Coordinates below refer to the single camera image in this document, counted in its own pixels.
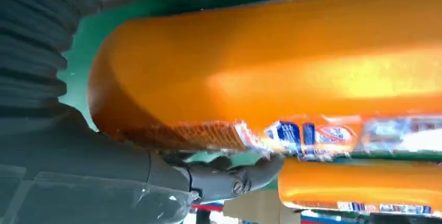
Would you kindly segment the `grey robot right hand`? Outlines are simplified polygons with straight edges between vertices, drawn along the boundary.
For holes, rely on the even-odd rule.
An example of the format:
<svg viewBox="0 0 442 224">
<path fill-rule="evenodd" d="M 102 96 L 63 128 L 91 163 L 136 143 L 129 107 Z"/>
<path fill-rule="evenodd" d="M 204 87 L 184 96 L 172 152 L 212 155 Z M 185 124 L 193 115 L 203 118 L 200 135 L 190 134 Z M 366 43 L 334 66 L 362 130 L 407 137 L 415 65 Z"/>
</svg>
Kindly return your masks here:
<svg viewBox="0 0 442 224">
<path fill-rule="evenodd" d="M 180 223 L 193 203 L 262 188 L 283 163 L 170 164 L 92 131 L 69 106 L 57 116 L 2 107 L 1 223 Z"/>
</svg>

